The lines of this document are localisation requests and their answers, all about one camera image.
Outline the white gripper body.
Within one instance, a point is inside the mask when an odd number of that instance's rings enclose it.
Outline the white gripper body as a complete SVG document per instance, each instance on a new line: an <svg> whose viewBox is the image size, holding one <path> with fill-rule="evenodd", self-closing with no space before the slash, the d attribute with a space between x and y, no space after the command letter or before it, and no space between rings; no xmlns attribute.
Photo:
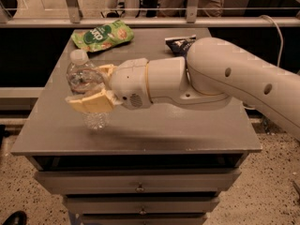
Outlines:
<svg viewBox="0 0 300 225"><path fill-rule="evenodd" d="M127 60L111 76L110 87L127 109L147 109L152 105L146 85L147 64L145 58Z"/></svg>

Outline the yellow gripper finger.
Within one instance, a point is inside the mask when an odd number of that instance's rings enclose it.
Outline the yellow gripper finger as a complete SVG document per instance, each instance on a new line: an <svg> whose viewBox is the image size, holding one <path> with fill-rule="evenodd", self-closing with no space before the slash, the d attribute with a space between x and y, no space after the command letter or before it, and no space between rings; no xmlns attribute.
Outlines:
<svg viewBox="0 0 300 225"><path fill-rule="evenodd" d="M113 75L114 71L117 69L117 66L113 64L102 65L95 67L95 71L98 72L106 85L109 84L111 76Z"/></svg>
<svg viewBox="0 0 300 225"><path fill-rule="evenodd" d="M66 97L66 102L79 113L109 113L122 104L112 90L106 89L91 95Z"/></svg>

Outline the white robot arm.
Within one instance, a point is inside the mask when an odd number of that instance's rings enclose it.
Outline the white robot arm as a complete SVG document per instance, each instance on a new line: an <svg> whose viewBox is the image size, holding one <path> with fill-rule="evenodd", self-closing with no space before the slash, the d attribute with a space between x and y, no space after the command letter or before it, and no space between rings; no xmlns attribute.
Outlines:
<svg viewBox="0 0 300 225"><path fill-rule="evenodd" d="M238 98L300 139L300 76L219 38L196 40L185 57L90 67L66 102L79 113L168 103L214 110Z"/></svg>

